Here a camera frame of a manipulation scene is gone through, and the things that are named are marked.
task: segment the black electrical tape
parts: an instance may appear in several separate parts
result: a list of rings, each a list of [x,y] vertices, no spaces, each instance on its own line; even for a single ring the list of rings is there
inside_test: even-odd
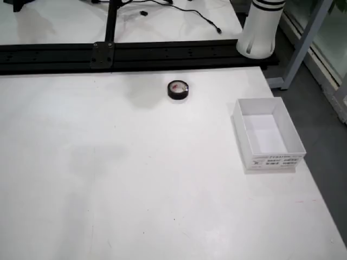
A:
[[[182,84],[184,86],[184,89],[182,89],[181,92],[174,92],[171,90],[171,85],[173,87],[175,87],[175,83],[179,83],[179,84]],[[172,99],[175,99],[175,100],[181,100],[181,99],[185,99],[187,96],[188,96],[188,92],[189,92],[189,86],[187,83],[185,83],[184,81],[182,80],[174,80],[174,81],[171,81],[169,84],[168,84],[168,96],[171,97]]]

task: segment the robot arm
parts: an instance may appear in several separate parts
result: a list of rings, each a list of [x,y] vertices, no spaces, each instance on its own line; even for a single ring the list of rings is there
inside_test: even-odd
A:
[[[275,36],[283,7],[283,0],[253,0],[236,48],[251,59],[270,57],[275,49]]]

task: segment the white cardboard box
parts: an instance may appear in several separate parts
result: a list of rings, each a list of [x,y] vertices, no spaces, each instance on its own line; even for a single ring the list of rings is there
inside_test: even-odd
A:
[[[280,97],[238,99],[233,119],[248,170],[295,168],[306,154]]]

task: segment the black wire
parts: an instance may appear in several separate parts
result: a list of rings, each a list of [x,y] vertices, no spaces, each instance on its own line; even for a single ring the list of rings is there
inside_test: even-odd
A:
[[[100,2],[100,3],[109,3],[109,1],[99,1],[99,2]],[[188,10],[187,10],[187,9],[182,9],[182,8],[179,8],[179,7],[175,6],[175,5],[172,5],[172,4],[163,4],[163,3],[157,2],[157,1],[155,1],[155,0],[142,0],[142,1],[128,0],[127,2],[125,2],[125,3],[122,4],[122,7],[125,6],[125,5],[127,5],[127,4],[131,4],[131,3],[145,3],[145,2],[154,2],[154,3],[156,3],[156,4],[160,4],[160,5],[164,6],[164,7],[173,7],[173,8],[176,8],[176,9],[178,9],[178,10],[180,10],[180,11],[183,11],[183,12],[195,12],[195,13],[197,13],[201,18],[203,18],[206,22],[208,22],[208,23],[211,24],[214,28],[216,28],[217,33],[222,34],[222,30],[221,30],[219,27],[217,27],[217,26],[214,24],[214,22],[212,22],[211,20],[207,19],[207,18],[204,17],[199,11],[194,10],[194,9],[188,9]]]

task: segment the metal bracket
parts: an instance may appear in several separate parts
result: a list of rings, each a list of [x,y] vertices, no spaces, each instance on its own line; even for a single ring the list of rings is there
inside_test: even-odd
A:
[[[267,83],[269,84],[269,87],[272,88],[281,88],[283,84],[283,79],[281,77],[272,77],[269,79],[266,79]]]
[[[113,65],[114,43],[95,42],[93,44],[91,68],[109,69]]]

